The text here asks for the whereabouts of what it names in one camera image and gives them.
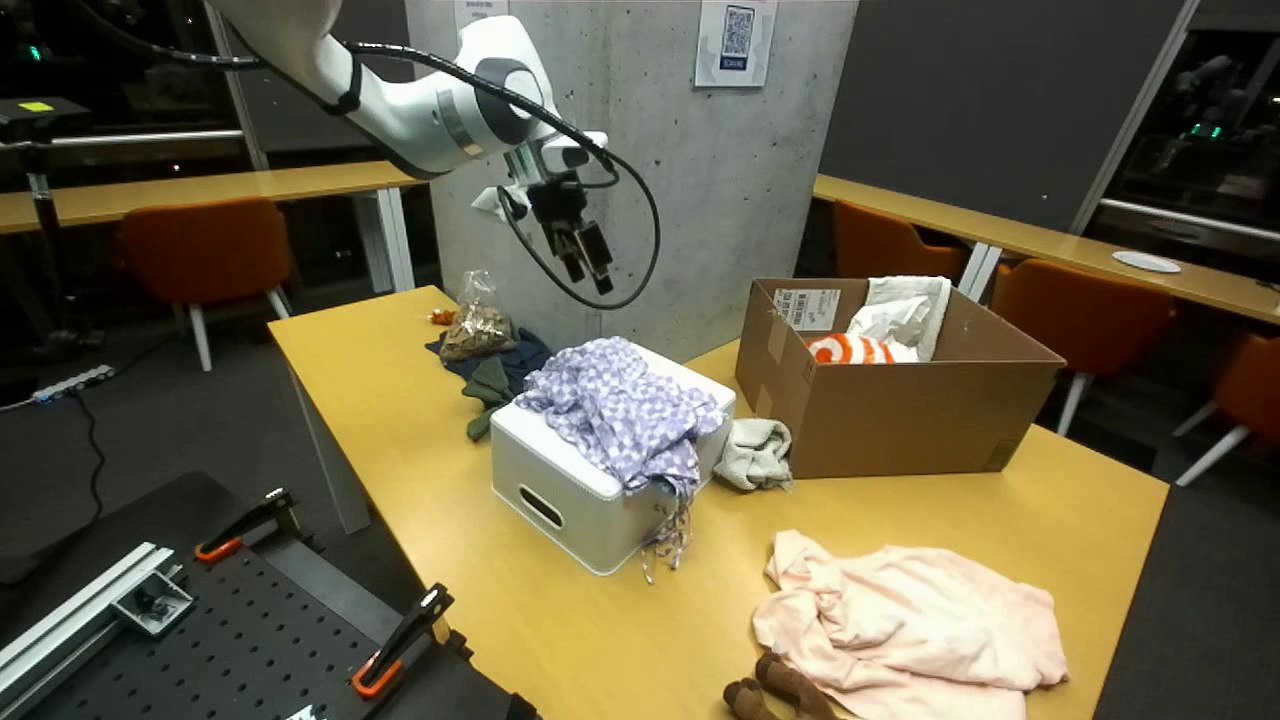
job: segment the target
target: concrete pillar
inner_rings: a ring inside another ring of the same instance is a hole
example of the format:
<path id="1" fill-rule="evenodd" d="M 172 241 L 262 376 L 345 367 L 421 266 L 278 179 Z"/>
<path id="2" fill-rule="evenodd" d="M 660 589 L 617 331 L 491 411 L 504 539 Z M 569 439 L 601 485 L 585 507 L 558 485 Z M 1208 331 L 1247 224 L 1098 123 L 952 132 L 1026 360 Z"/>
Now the concrete pillar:
<path id="1" fill-rule="evenodd" d="M 458 51 L 458 0 L 407 0 L 407 35 Z M 770 86 L 696 93 L 696 0 L 512 0 L 546 57 L 561 116 L 604 130 L 614 151 L 637 165 L 660 204 L 666 253 L 649 293 L 625 313 L 569 300 L 512 241 L 468 204 L 504 179 L 502 156 L 431 183 L 446 289 L 468 268 L 491 268 L 517 324 L 564 349 L 587 337 L 629 337 L 676 360 L 740 331 L 750 279 L 792 277 L 814 176 L 840 88 L 856 0 L 781 0 Z M 625 295 L 651 253 L 637 183 L 593 191 L 617 253 Z"/>

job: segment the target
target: crumpled clothing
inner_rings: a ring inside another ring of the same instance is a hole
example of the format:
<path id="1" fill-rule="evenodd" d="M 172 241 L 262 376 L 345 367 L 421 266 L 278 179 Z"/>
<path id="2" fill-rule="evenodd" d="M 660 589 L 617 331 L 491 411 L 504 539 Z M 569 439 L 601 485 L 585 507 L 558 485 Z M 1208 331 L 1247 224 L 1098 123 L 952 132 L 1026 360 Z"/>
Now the crumpled clothing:
<path id="1" fill-rule="evenodd" d="M 758 639 L 863 720 L 1019 720 L 1069 677 L 1054 595 L 947 547 L 838 562 L 781 534 L 770 578 Z"/>
<path id="2" fill-rule="evenodd" d="M 521 410 L 617 476 L 629 491 L 666 480 L 671 491 L 701 488 L 696 439 L 724 421 L 713 394 L 651 373 L 619 337 L 558 352 L 523 380 Z"/>

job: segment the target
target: cardboard box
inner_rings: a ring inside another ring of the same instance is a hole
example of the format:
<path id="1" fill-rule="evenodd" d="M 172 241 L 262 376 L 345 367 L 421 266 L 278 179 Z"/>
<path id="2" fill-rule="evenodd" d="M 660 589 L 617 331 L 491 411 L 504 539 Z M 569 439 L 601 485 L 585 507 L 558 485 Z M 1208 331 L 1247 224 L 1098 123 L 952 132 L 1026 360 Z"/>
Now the cardboard box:
<path id="1" fill-rule="evenodd" d="M 792 430 L 792 471 L 999 471 L 1066 360 L 952 293 L 933 366 L 822 367 L 805 340 L 846 331 L 863 295 L 870 279 L 753 286 L 735 384 L 758 418 Z"/>
<path id="2" fill-rule="evenodd" d="M 651 373 L 715 398 L 724 423 L 696 439 L 701 476 L 707 480 L 730 439 L 735 394 L 649 349 L 639 352 Z M 629 495 L 619 480 L 564 444 L 538 411 L 517 404 L 491 411 L 491 488 L 597 578 L 617 572 L 668 516 L 671 499 L 666 488 Z"/>

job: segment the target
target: open cardboard box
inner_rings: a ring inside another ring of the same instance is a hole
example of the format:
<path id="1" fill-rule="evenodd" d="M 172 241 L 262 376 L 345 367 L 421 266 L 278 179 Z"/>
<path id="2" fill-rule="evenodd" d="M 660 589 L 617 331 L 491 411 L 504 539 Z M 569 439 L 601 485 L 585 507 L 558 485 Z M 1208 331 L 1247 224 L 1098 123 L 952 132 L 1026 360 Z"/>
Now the open cardboard box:
<path id="1" fill-rule="evenodd" d="M 846 331 L 870 279 L 758 279 L 735 384 L 758 418 L 792 430 L 792 471 L 999 471 L 1066 360 L 952 293 L 933 366 L 816 366 L 814 337 Z"/>

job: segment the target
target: desk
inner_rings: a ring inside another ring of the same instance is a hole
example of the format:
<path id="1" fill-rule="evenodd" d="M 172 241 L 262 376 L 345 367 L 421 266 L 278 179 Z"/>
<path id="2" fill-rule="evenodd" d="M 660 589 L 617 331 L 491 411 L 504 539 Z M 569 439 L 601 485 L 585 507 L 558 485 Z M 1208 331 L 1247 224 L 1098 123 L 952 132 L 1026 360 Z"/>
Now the desk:
<path id="1" fill-rule="evenodd" d="M 1265 289 L 1247 277 L 1233 277 L 1233 271 L 1216 271 L 1216 268 L 1202 268 L 1202 266 L 1184 266 L 1184 271 L 1175 271 L 1175 277 L 1155 277 L 1155 271 L 1142 271 L 1142 268 L 1114 260 L 1114 253 L 1120 244 L 1105 244 L 1105 241 L 1088 241 L 1088 237 L 1071 237 L 1071 234 L 1057 234 L 1057 230 L 1036 230 L 1036 224 L 923 201 L 923 195 L 905 195 L 905 191 L 888 191 L 888 190 L 872 190 L 872 183 L 856 183 L 856 179 L 840 179 L 840 176 L 816 176 L 814 195 L 816 201 L 846 201 L 846 204 L 856 204 L 870 213 L 902 218 L 910 224 L 971 241 L 977 248 L 971 248 L 971 260 L 961 277 L 961 289 L 971 300 L 982 300 L 999 253 L 1018 253 L 1018 258 L 1050 258 L 1050 260 L 1080 266 L 1080 268 L 1093 268 L 1105 277 L 1155 286 L 1175 300 L 1220 307 L 1220 313 L 1280 329 L 1280 293 Z"/>
<path id="2" fill-rule="evenodd" d="M 357 195 L 359 237 L 370 258 L 371 289 L 415 289 L 402 190 L 415 183 L 393 165 L 316 165 L 280 173 L 223 173 L 223 176 L 177 176 L 177 179 L 135 179 L 135 183 L 86 183 L 51 190 L 57 218 L 66 230 L 117 224 L 134 208 L 166 204 L 216 204 L 237 195 L 264 195 L 278 204 L 316 201 L 316 195 Z M 0 195 L 0 237 L 36 234 L 36 208 L 27 191 Z"/>
<path id="3" fill-rule="evenodd" d="M 546 718 L 724 718 L 721 690 L 758 660 L 750 616 L 773 593 L 781 528 L 838 558 L 941 545 L 1050 589 L 1071 683 L 1034 696 L 1034 720 L 1093 718 L 1165 485 L 1034 430 L 999 476 L 801 480 L 765 495 L 713 485 L 681 572 L 645 583 L 634 562 L 601 580 L 491 491 L 490 450 L 464 439 L 478 401 L 426 352 L 440 306 L 421 289 L 278 319 L 274 337 L 421 580 L 458 593 L 450 616 L 478 669 Z M 735 345 L 693 367 L 730 380 L 734 360 Z"/>

